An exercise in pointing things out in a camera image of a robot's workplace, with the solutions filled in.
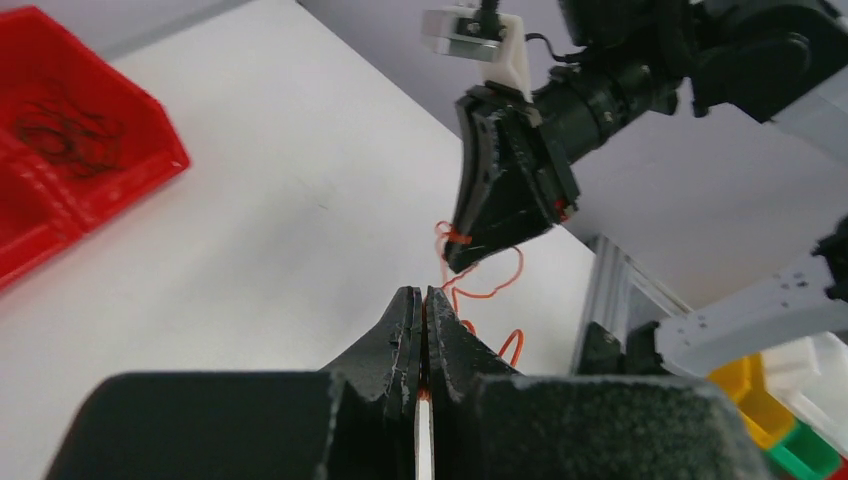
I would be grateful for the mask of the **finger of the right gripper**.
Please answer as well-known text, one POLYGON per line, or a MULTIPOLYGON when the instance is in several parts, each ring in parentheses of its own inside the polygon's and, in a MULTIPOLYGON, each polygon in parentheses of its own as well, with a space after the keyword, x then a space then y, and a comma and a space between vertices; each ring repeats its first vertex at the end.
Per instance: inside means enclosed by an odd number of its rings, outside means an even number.
POLYGON ((499 89, 470 89, 455 104, 462 140, 462 172, 446 252, 496 252, 506 248, 511 217, 511 165, 500 133, 504 107, 499 89))
POLYGON ((554 223, 553 210, 545 206, 546 194, 536 174, 544 156, 540 153, 538 126, 541 116, 514 109, 498 115, 500 133, 508 143, 503 157, 511 165, 511 217, 504 232, 508 246, 496 252, 447 252, 447 266, 462 273, 481 260, 546 233, 554 223))

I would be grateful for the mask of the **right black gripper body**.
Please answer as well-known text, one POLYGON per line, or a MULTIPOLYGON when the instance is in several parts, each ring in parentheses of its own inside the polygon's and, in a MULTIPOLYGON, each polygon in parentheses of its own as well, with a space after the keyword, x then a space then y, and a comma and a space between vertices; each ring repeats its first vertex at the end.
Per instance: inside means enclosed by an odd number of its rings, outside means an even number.
POLYGON ((559 66, 534 93, 541 114, 538 126, 558 185, 551 206, 556 219, 578 209, 580 189, 572 166, 600 149, 645 113, 673 115, 680 77, 643 59, 559 66))

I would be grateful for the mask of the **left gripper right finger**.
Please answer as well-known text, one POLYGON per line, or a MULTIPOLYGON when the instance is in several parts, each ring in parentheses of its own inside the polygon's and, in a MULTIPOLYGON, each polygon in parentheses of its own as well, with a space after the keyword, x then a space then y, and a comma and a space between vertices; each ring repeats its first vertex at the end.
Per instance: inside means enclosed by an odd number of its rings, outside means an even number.
POLYGON ((435 479, 483 479, 481 427, 474 412, 479 378, 519 371, 472 334, 443 290, 430 286, 424 301, 423 372, 430 396, 435 479))

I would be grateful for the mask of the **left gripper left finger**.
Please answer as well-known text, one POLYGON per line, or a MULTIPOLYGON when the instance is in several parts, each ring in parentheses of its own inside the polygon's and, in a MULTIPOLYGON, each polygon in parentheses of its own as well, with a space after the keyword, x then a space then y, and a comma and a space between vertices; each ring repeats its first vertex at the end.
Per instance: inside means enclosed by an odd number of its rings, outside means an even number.
POLYGON ((399 288, 376 324, 324 366, 331 374, 326 479, 414 479, 422 294, 399 288))

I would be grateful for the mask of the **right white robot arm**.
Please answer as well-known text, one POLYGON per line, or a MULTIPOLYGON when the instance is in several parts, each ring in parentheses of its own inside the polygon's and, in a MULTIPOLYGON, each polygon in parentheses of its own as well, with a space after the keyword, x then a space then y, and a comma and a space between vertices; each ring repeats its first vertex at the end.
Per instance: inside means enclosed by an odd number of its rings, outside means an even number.
POLYGON ((687 109, 649 114, 581 160, 576 179, 573 220, 450 290, 493 347, 524 332, 520 365, 529 371, 567 364, 596 236, 642 270, 641 307, 696 309, 780 267, 847 209, 844 166, 731 107, 703 120, 687 109))

